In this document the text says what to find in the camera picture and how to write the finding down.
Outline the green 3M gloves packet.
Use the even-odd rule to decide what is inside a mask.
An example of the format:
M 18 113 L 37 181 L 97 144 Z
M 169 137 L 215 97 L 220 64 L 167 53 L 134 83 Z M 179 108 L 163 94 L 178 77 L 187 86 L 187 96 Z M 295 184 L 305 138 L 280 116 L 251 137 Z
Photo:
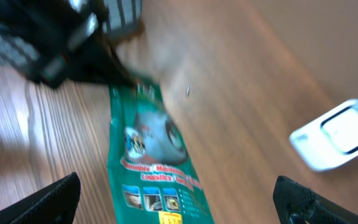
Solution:
M 203 187 L 158 84 L 109 89 L 107 171 L 118 223 L 213 223 Z

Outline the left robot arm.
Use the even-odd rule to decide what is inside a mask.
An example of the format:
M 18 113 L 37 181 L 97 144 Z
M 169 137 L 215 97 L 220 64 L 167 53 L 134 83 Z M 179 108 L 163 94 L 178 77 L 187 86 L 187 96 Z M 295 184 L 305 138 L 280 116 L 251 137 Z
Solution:
M 136 30 L 141 12 L 142 1 L 0 0 L 0 64 L 50 88 L 133 86 L 112 43 Z

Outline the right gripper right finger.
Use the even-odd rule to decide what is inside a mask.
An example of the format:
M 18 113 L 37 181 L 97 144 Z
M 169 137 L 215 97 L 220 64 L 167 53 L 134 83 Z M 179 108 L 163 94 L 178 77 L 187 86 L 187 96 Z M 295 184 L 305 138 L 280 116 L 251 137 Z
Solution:
M 277 177 L 273 202 L 282 224 L 358 223 L 355 213 L 284 175 Z

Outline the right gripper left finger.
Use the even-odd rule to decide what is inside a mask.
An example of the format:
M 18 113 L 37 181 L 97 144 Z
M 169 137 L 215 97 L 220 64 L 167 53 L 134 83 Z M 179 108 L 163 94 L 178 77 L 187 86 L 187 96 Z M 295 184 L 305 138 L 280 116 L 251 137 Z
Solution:
M 72 224 L 80 200 L 76 172 L 0 211 L 0 224 Z

